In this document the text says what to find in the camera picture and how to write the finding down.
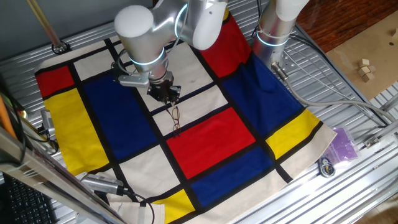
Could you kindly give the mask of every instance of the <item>cloth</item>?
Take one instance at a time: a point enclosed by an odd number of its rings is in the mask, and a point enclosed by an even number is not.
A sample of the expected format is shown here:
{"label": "cloth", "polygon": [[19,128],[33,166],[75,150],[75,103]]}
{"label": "cloth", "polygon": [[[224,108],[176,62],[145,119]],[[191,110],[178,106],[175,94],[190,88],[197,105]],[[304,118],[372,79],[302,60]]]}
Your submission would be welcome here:
{"label": "cloth", "polygon": [[335,137],[251,52],[228,10],[210,49],[184,43],[169,54],[182,86],[177,137],[171,105],[113,82],[120,41],[104,42],[44,63],[39,88],[68,170],[123,181],[164,204],[165,223],[234,220],[312,165]]}
{"label": "cloth", "polygon": [[[140,203],[134,202],[110,202],[109,205],[117,211],[123,220],[129,224],[151,224],[153,215],[148,205],[140,207]],[[164,223],[164,205],[152,205],[155,213],[154,224]]]}

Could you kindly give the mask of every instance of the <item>eyeglasses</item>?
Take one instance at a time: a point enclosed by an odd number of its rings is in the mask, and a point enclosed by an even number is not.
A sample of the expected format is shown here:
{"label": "eyeglasses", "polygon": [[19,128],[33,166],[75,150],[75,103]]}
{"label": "eyeglasses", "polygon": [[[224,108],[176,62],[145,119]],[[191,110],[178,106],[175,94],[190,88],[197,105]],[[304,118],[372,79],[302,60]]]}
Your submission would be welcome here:
{"label": "eyeglasses", "polygon": [[173,126],[173,133],[174,137],[175,136],[180,136],[181,135],[181,125],[180,125],[180,110],[178,106],[175,106],[175,108],[172,110],[170,113],[169,109],[166,109],[168,114],[172,117],[174,126]]}

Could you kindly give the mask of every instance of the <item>blue led ring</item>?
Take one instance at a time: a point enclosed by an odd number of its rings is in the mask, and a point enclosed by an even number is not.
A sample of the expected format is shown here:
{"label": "blue led ring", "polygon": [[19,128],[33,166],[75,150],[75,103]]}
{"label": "blue led ring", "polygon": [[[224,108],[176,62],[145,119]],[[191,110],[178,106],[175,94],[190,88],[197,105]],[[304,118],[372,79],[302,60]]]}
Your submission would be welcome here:
{"label": "blue led ring", "polygon": [[281,43],[281,44],[270,44],[270,43],[267,43],[267,42],[263,41],[263,40],[260,38],[259,32],[258,32],[258,31],[256,31],[256,34],[257,34],[257,37],[259,38],[259,40],[260,40],[263,44],[268,45],[268,46],[271,46],[271,47],[282,46],[282,45],[286,44],[286,42],[288,41],[288,39],[287,39],[285,42],[283,42],[283,43]]}
{"label": "blue led ring", "polygon": [[178,34],[177,34],[177,25],[178,25],[178,22],[179,22],[179,20],[180,20],[181,15],[182,15],[182,12],[183,12],[187,7],[188,7],[188,4],[185,4],[185,5],[181,8],[181,10],[178,12],[177,18],[176,18],[176,20],[175,20],[175,24],[174,24],[174,34],[175,34],[175,37],[177,37],[177,38],[178,38]]}
{"label": "blue led ring", "polygon": [[163,53],[164,53],[164,48],[163,48],[163,50],[162,50],[162,53],[160,53],[159,57],[157,57],[157,59],[155,59],[155,60],[153,60],[153,61],[151,61],[151,62],[147,62],[147,63],[136,62],[136,61],[134,61],[134,60],[131,59],[131,58],[130,58],[130,60],[131,60],[133,63],[135,63],[136,65],[150,65],[150,64],[153,64],[153,63],[155,63],[156,61],[158,61],[158,60],[162,57]]}

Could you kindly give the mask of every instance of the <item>wooden floor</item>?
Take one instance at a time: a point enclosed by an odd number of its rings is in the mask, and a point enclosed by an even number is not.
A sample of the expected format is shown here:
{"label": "wooden floor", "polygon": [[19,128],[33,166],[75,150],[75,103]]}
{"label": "wooden floor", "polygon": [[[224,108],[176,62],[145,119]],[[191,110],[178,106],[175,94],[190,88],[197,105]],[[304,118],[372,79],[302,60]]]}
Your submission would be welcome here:
{"label": "wooden floor", "polygon": [[398,10],[398,0],[310,0],[297,22],[324,52]]}
{"label": "wooden floor", "polygon": [[370,210],[355,224],[398,224],[398,195]]}

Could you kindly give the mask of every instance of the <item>orange object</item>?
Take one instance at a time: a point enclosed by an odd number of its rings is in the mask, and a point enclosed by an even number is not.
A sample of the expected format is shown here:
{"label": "orange object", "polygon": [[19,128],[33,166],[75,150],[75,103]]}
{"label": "orange object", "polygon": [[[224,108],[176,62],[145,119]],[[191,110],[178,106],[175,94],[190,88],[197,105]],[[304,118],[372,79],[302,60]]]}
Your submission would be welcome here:
{"label": "orange object", "polygon": [[12,137],[17,139],[17,136],[15,135],[15,132],[14,132],[14,128],[12,128],[10,117],[8,116],[8,113],[7,113],[7,110],[6,110],[6,105],[4,105],[4,102],[3,102],[1,96],[0,96],[0,118],[1,118],[2,124],[4,125],[4,129]]}

